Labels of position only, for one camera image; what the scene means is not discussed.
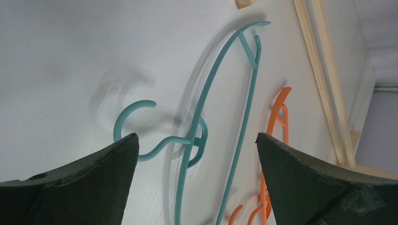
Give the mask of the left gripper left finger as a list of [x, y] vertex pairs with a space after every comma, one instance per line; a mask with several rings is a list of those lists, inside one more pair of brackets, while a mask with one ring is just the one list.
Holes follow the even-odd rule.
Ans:
[[0, 184], [3, 225], [119, 225], [139, 143], [135, 133], [27, 180]]

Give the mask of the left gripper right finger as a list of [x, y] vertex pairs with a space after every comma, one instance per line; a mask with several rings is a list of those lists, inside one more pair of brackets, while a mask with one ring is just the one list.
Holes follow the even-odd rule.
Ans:
[[398, 182], [332, 165], [272, 136], [256, 140], [278, 225], [395, 225]]

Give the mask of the teal plastic hanger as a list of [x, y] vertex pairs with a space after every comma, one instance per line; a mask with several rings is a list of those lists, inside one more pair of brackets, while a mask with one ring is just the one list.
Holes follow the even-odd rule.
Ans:
[[226, 224], [238, 205], [243, 216], [258, 203], [258, 159], [252, 105], [257, 70], [245, 51], [256, 55], [258, 24], [235, 25], [203, 52], [190, 77], [167, 75], [159, 91], [137, 76], [114, 82], [104, 102], [113, 117], [128, 105], [152, 98], [157, 109], [138, 109], [123, 126], [136, 132], [143, 155], [169, 136], [185, 139], [207, 133], [203, 150], [170, 142], [138, 162], [124, 212], [124, 225]]

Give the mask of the wooden clothes rack frame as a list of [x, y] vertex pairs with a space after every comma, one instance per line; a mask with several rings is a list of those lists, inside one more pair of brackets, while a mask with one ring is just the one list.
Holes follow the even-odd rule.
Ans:
[[354, 2], [296, 0], [293, 4], [338, 165], [396, 179], [355, 159], [376, 76]]

